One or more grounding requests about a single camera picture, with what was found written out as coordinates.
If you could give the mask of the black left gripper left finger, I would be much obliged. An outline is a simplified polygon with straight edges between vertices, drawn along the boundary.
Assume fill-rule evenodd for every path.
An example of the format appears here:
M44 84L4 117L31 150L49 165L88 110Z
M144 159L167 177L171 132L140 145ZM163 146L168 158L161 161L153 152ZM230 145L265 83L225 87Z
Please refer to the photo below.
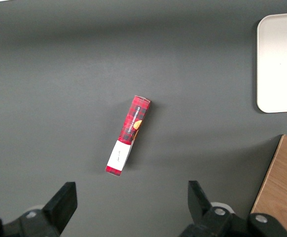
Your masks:
M66 182L42 208L31 208L6 224L0 218L0 237L59 237L76 209L76 183Z

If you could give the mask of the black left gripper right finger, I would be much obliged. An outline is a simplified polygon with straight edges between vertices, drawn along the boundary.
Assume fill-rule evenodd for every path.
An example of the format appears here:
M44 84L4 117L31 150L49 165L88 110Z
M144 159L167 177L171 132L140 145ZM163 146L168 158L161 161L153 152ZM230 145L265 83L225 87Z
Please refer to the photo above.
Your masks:
M287 230L271 215L253 213L242 219L230 208L213 205L198 181L188 182L187 201L193 223L181 237L287 237Z

